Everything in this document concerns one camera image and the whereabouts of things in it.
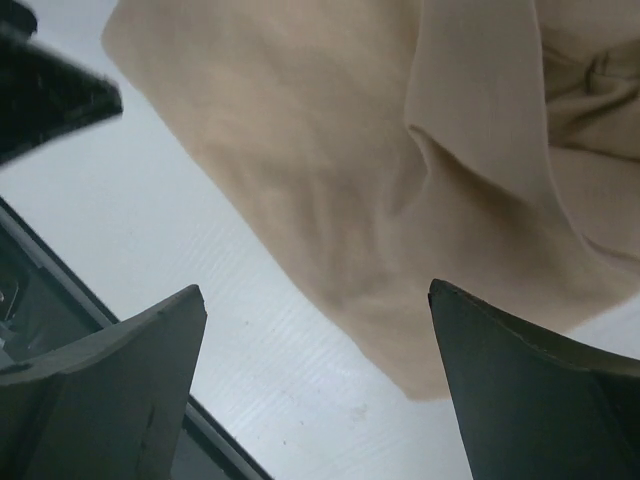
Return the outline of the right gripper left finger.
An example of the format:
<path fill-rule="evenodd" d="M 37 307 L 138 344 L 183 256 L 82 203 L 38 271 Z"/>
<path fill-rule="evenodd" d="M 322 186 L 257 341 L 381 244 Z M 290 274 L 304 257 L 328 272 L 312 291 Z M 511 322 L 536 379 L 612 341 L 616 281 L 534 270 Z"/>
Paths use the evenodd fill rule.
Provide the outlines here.
<path fill-rule="evenodd" d="M 2 478 L 169 478 L 206 320 L 191 285 L 2 369 Z"/>

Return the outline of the beige t-shirt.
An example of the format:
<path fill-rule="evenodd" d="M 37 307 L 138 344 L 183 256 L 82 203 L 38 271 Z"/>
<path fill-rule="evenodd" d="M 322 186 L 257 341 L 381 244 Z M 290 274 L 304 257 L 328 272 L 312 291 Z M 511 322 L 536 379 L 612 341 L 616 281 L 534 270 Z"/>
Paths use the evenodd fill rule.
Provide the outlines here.
<path fill-rule="evenodd" d="M 635 1 L 121 1 L 102 44 L 413 400 L 433 279 L 561 331 L 638 292 Z"/>

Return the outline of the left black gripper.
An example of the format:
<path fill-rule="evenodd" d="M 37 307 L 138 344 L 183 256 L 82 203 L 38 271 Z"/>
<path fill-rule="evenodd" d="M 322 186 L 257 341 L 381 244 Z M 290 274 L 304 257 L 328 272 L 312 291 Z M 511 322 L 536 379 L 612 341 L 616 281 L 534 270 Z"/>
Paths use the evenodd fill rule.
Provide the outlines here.
<path fill-rule="evenodd" d="M 35 43 L 38 21 L 1 3 L 1 163 L 123 113 L 118 87 Z"/>

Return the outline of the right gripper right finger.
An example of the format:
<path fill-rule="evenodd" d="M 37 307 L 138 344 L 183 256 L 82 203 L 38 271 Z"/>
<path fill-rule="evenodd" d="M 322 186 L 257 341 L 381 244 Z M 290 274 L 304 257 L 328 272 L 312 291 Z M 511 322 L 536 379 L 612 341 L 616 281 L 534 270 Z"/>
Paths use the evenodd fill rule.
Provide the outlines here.
<path fill-rule="evenodd" d="M 475 479 L 636 479 L 639 362 L 442 280 L 429 306 Z"/>

